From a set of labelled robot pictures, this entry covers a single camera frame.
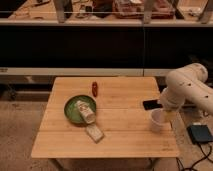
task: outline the table leg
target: table leg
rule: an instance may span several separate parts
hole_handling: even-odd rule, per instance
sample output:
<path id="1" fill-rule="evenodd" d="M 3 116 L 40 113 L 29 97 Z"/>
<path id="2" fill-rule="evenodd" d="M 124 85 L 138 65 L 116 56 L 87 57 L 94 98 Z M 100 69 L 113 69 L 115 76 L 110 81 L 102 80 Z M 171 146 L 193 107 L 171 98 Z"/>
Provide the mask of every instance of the table leg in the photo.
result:
<path id="1" fill-rule="evenodd" d="M 154 158 L 153 160 L 149 158 L 149 160 L 150 164 L 146 167 L 146 169 L 152 171 L 155 168 L 156 164 L 159 162 L 160 158 Z"/>
<path id="2" fill-rule="evenodd" d="M 65 169 L 59 162 L 57 159 L 49 159 L 52 164 L 58 169 L 58 171 L 68 171 L 67 169 Z"/>

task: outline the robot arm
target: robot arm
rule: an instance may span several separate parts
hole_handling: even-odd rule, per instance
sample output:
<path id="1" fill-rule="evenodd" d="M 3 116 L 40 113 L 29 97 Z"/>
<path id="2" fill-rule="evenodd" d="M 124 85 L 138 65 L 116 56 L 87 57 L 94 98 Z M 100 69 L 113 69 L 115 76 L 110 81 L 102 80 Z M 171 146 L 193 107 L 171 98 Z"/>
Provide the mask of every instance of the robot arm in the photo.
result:
<path id="1" fill-rule="evenodd" d="M 159 103 L 166 111 L 174 111 L 187 99 L 213 115 L 213 90 L 204 84 L 207 78 L 207 69 L 199 63 L 171 71 L 166 76 L 167 88 L 161 93 Z"/>

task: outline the paper cup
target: paper cup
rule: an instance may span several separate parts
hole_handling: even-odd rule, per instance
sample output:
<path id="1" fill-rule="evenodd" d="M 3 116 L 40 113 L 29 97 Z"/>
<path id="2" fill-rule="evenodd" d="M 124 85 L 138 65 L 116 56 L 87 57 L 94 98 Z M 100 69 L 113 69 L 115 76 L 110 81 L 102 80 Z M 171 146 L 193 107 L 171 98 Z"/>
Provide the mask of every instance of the paper cup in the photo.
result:
<path id="1" fill-rule="evenodd" d="M 165 116 L 161 108 L 154 109 L 150 118 L 150 130 L 159 133 L 165 125 Z"/>

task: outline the smartphone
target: smartphone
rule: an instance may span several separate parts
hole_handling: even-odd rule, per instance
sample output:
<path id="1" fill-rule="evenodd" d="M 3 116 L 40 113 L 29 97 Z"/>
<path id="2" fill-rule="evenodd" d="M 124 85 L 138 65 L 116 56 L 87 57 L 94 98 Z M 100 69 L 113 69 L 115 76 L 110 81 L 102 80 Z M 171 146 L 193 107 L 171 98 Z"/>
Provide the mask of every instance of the smartphone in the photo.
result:
<path id="1" fill-rule="evenodd" d="M 162 105 L 158 103 L 158 100 L 146 100 L 143 101 L 143 107 L 145 110 L 151 110 L 155 108 L 162 108 Z"/>

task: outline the concrete floor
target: concrete floor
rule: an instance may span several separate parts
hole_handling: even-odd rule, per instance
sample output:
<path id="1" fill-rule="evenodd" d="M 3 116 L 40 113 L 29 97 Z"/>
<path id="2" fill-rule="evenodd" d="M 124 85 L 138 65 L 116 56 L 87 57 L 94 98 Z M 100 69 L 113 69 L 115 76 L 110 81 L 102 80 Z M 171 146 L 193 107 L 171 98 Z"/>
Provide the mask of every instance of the concrete floor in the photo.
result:
<path id="1" fill-rule="evenodd" d="M 49 93 L 33 92 L 17 95 L 13 101 L 10 101 L 7 95 L 4 92 L 0 101 L 0 171 L 56 171 L 49 160 L 30 157 Z M 185 125 L 180 120 L 180 117 L 176 119 L 173 126 L 181 150 L 180 159 L 184 166 L 188 167 L 201 154 L 196 147 L 193 147 L 194 151 L 197 150 L 196 153 L 199 155 L 189 154 L 191 144 L 184 133 Z M 141 171 L 145 170 L 143 168 L 149 164 L 147 159 L 63 159 L 59 161 L 73 171 Z M 213 168 L 208 162 L 199 164 L 199 167 L 200 171 L 210 171 Z M 177 171 L 176 159 L 162 159 L 154 170 Z"/>

